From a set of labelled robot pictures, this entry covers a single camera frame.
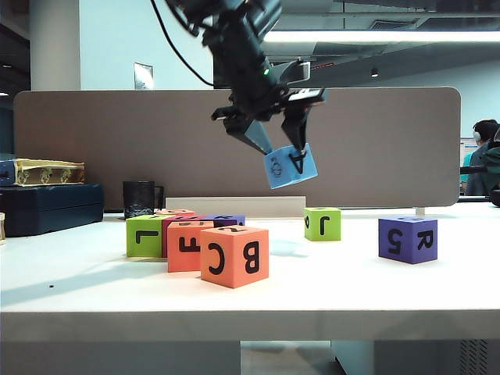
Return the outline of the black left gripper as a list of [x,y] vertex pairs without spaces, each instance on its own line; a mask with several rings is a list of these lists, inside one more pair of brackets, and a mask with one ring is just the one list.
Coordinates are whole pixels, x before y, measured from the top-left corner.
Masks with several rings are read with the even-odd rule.
[[273,151],[261,122],[281,113],[283,132],[303,155],[310,109],[325,101],[323,87],[293,88],[289,84],[309,78],[308,64],[219,65],[230,95],[229,104],[214,109],[213,120],[221,120],[227,133],[264,155]]

